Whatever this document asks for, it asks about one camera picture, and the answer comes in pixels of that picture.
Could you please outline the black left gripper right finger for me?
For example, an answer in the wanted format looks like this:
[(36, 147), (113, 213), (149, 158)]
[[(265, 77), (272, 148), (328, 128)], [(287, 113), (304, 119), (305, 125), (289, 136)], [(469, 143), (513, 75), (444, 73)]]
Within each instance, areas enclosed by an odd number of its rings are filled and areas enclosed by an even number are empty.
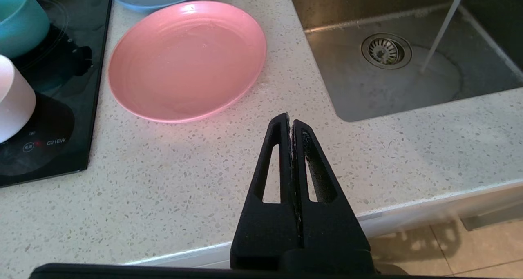
[(375, 273), (371, 247), (312, 128), (295, 120), (291, 177), (298, 246), (280, 259), (293, 273)]

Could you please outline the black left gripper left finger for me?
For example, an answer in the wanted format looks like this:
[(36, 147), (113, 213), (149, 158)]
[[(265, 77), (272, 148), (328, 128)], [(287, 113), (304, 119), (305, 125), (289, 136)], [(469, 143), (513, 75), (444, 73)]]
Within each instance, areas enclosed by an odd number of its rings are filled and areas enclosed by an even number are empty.
[[(230, 248), (233, 270), (278, 270), (281, 256), (299, 247), (289, 115), (268, 125), (237, 230)], [(263, 202), (273, 147), (278, 146), (280, 202)]]

